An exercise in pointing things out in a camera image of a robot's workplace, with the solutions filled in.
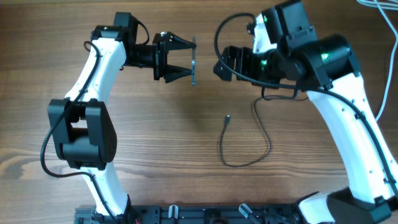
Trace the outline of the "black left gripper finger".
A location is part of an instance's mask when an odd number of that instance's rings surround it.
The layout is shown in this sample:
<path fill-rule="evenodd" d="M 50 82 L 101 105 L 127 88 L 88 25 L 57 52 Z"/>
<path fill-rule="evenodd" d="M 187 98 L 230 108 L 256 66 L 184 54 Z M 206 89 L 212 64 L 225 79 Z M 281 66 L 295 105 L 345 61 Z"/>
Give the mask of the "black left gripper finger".
<path fill-rule="evenodd" d="M 195 49 L 196 47 L 196 43 L 182 39 L 177 35 L 173 34 L 169 37 L 169 50 Z"/>
<path fill-rule="evenodd" d="M 189 68 L 167 65 L 165 67 L 164 79 L 166 83 L 171 83 L 179 78 L 190 76 L 192 73 L 193 70 Z"/>

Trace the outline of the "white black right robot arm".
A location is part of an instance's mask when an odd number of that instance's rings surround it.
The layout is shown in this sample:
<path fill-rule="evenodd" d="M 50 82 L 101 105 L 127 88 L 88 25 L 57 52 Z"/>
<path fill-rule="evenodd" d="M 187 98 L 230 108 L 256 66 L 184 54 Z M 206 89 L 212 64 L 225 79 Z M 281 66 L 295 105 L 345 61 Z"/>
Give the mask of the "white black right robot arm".
<path fill-rule="evenodd" d="M 345 165 L 347 188 L 301 199 L 305 223 L 380 223 L 397 210 L 397 162 L 370 109 L 361 68 L 341 35 L 319 39 L 301 1 L 252 17 L 252 48 L 217 51 L 214 72 L 263 88 L 305 92 L 326 122 Z"/>

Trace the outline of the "blue screen smartphone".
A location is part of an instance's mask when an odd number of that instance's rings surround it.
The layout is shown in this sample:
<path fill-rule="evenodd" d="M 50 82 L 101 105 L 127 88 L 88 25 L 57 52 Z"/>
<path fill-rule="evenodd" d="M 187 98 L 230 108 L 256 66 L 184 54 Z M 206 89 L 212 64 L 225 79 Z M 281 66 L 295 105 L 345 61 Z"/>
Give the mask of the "blue screen smartphone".
<path fill-rule="evenodd" d="M 195 36 L 192 37 L 192 42 L 196 44 Z M 192 48 L 192 86 L 196 85 L 196 48 Z"/>

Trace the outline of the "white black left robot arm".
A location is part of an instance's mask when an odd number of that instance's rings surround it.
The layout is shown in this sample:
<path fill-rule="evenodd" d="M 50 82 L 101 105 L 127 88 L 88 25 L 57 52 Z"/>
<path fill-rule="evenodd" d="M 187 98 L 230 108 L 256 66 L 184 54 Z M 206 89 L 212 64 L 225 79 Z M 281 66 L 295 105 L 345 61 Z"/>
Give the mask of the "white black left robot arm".
<path fill-rule="evenodd" d="M 131 13 L 117 12 L 112 25 L 96 26 L 83 44 L 90 54 L 78 80 L 64 99 L 52 99 L 47 109 L 50 130 L 40 152 L 44 172 L 59 177 L 45 163 L 47 144 L 53 140 L 58 158 L 74 170 L 71 176 L 85 178 L 96 201 L 91 216 L 103 220 L 125 221 L 131 206 L 114 167 L 118 142 L 106 107 L 118 73 L 124 67 L 151 68 L 154 79 L 166 83 L 195 75 L 194 68 L 167 62 L 172 50 L 195 50 L 195 41 L 161 32 L 139 44 L 142 25 Z"/>

